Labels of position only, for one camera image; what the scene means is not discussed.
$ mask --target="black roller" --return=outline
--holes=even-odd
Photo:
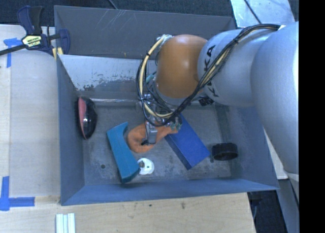
[[[212,156],[218,161],[228,161],[238,156],[237,145],[233,143],[221,143],[212,147]]]

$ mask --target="white object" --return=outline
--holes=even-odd
[[[152,174],[154,171],[154,164],[151,160],[147,158],[141,158],[138,160],[138,164],[143,162],[143,167],[140,167],[140,175]]]
[[[76,233],[75,214],[57,214],[55,233]]]
[[[288,0],[247,0],[262,23],[290,24],[295,21]],[[238,27],[258,24],[244,0],[231,0]]]

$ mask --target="blue foam block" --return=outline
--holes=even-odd
[[[112,147],[122,183],[132,180],[140,170],[137,161],[133,157],[130,148],[124,140],[123,134],[126,129],[127,122],[107,131],[107,137]]]
[[[169,134],[165,139],[185,165],[186,169],[189,170],[208,157],[210,152],[184,116],[182,116],[182,121],[183,124],[178,133]]]
[[[2,178],[0,211],[8,211],[11,207],[32,207],[35,197],[9,198],[9,176]]]

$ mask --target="white plastic part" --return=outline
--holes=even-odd
[[[141,158],[138,160],[138,164],[143,162],[143,167],[140,167],[140,175],[152,174],[154,171],[154,164],[151,160],[147,158]]]
[[[57,214],[55,233],[76,233],[75,214]]]

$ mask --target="blue clamp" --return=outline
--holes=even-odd
[[[123,137],[127,125],[128,123],[125,122],[107,131],[122,183],[131,181],[140,171],[140,167]]]
[[[9,198],[9,176],[2,178],[0,211],[8,211],[11,207],[33,207],[35,197]]]
[[[21,39],[21,44],[0,51],[0,55],[18,51],[21,49],[38,50],[53,55],[54,47],[51,40],[60,39],[60,46],[64,54],[68,54],[70,49],[70,35],[67,29],[60,29],[57,34],[50,36],[42,33],[40,26],[40,15],[43,7],[25,6],[18,10],[17,17],[19,24],[24,27],[26,36]]]

